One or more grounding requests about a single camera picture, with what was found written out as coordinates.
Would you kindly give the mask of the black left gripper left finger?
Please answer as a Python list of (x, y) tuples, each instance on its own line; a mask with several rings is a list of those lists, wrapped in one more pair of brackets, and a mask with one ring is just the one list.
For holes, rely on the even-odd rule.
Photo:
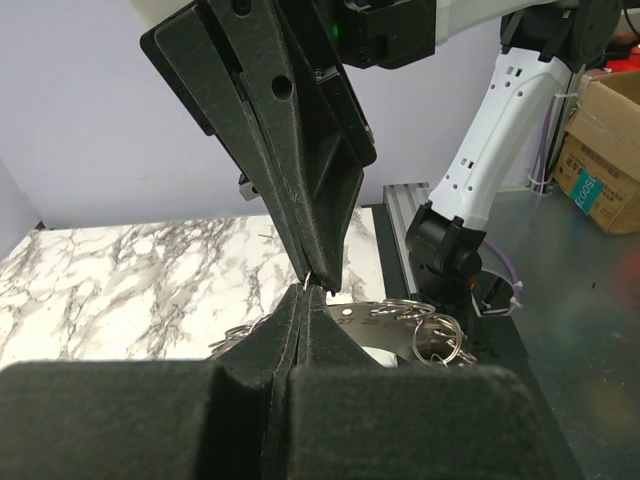
[(1, 372), (5, 479), (283, 479), (300, 289), (215, 360), (25, 362)]

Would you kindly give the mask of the brown cardboard box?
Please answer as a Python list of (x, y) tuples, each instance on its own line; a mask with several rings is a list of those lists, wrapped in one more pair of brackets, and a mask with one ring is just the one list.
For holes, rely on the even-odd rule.
[(639, 231), (639, 73), (601, 76), (566, 129), (554, 179), (609, 234)]

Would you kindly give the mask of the steel key ring organiser disc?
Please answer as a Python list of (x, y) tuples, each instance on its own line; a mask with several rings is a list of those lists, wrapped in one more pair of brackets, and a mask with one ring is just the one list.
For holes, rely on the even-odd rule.
[(274, 311), (233, 327), (211, 345), (212, 360), (266, 353), (299, 366), (397, 368), (473, 365), (460, 322), (435, 306), (386, 299), (329, 305), (318, 289), (288, 292)]

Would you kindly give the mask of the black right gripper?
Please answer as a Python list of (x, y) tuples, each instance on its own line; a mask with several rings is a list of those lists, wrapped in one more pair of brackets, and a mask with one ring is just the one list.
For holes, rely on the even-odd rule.
[(432, 1), (142, 1), (140, 47), (260, 196), (300, 280), (342, 287), (373, 135), (346, 67), (435, 51)]

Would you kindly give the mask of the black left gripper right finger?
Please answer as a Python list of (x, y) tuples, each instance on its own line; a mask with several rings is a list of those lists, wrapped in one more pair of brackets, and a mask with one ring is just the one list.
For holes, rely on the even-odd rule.
[(292, 479), (551, 479), (555, 469), (535, 403), (511, 371), (480, 366), (458, 322), (409, 300), (375, 305), (441, 341), (415, 366), (385, 368), (331, 317), (320, 290), (287, 292), (296, 329), (288, 379)]

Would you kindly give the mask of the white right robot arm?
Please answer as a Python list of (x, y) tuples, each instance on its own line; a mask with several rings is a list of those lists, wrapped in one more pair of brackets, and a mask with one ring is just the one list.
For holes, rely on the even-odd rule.
[(343, 242), (375, 140), (348, 67), (398, 69), (497, 19), (483, 101), (406, 235), (422, 300), (463, 303), (495, 196), (528, 131), (599, 59), (619, 1), (137, 1), (140, 46), (263, 200), (299, 277), (337, 292)]

